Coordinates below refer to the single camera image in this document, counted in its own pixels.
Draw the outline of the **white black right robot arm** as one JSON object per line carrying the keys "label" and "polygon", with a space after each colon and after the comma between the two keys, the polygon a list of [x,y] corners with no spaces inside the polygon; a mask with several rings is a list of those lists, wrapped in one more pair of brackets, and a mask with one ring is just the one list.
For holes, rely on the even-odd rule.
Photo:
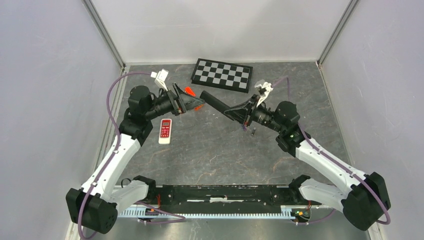
{"label": "white black right robot arm", "polygon": [[259,102],[259,96],[233,107],[225,106],[223,114],[245,126],[256,122],[278,133],[276,142],[286,153],[320,172],[330,184],[309,176],[296,178],[289,189],[295,204],[318,202],[337,210],[357,229],[366,231],[373,224],[391,222],[390,198],[384,178],[377,172],[367,174],[328,152],[299,124],[297,106],[280,102],[274,111]]}

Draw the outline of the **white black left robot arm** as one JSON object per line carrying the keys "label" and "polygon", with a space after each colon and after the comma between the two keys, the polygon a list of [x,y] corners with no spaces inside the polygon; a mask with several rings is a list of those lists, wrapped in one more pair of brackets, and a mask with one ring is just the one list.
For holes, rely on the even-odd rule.
{"label": "white black left robot arm", "polygon": [[118,215],[128,207],[138,201],[151,204],[158,199],[155,180],[144,176],[134,177],[119,190],[114,188],[152,131],[153,119],[167,113],[178,116],[205,103],[203,99],[185,93],[176,84],[172,87],[173,90],[162,90],[159,96],[154,96],[145,85],[131,89],[128,108],[108,153],[79,189],[71,188],[66,194],[73,223],[106,234]]}

